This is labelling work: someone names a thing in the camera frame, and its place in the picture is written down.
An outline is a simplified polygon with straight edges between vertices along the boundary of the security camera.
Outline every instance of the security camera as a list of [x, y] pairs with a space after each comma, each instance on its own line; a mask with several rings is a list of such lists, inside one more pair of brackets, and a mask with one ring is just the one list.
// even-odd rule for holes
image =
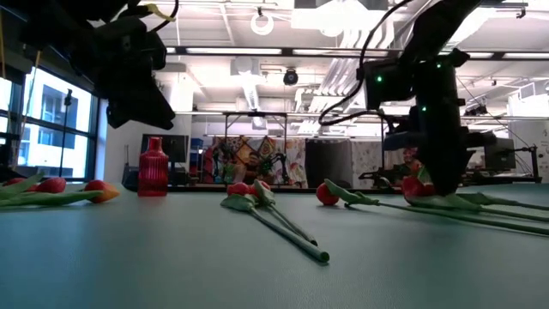
[[298, 73], [295, 72], [295, 69], [286, 70], [284, 75], [284, 84], [287, 86], [293, 86], [298, 83]]

